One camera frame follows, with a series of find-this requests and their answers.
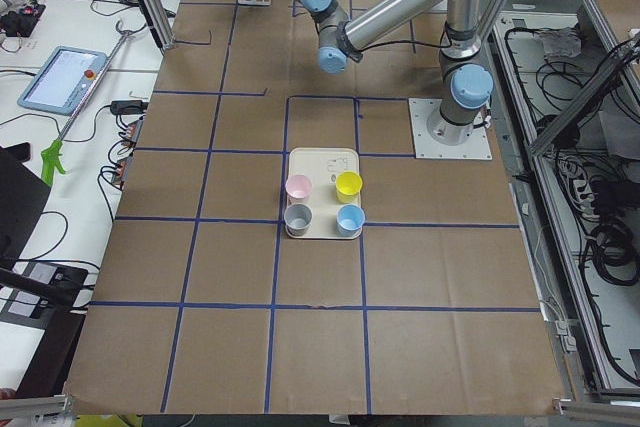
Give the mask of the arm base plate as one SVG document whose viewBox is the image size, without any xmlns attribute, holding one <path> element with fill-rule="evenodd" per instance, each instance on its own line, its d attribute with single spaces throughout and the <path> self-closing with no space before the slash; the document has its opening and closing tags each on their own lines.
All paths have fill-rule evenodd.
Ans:
<svg viewBox="0 0 640 427">
<path fill-rule="evenodd" d="M 415 157 L 490 161 L 492 154 L 481 113 L 471 124 L 455 126 L 441 116 L 440 104 L 440 99 L 408 99 Z"/>
</svg>

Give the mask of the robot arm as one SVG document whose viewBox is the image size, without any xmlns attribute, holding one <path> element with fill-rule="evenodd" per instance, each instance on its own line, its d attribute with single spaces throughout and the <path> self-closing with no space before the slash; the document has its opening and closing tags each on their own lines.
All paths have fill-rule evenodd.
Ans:
<svg viewBox="0 0 640 427">
<path fill-rule="evenodd" d="M 440 106 L 428 117 L 427 128 L 430 136 L 444 145 L 461 145 L 468 140 L 494 87 L 492 75 L 475 57 L 502 0 L 492 0 L 485 12 L 479 10 L 480 0 L 383 0 L 355 19 L 338 0 L 295 1 L 310 13 L 317 27 L 317 62 L 330 74 L 342 72 L 349 61 L 360 61 L 380 38 L 446 2 L 445 41 L 439 46 L 445 91 Z"/>
</svg>

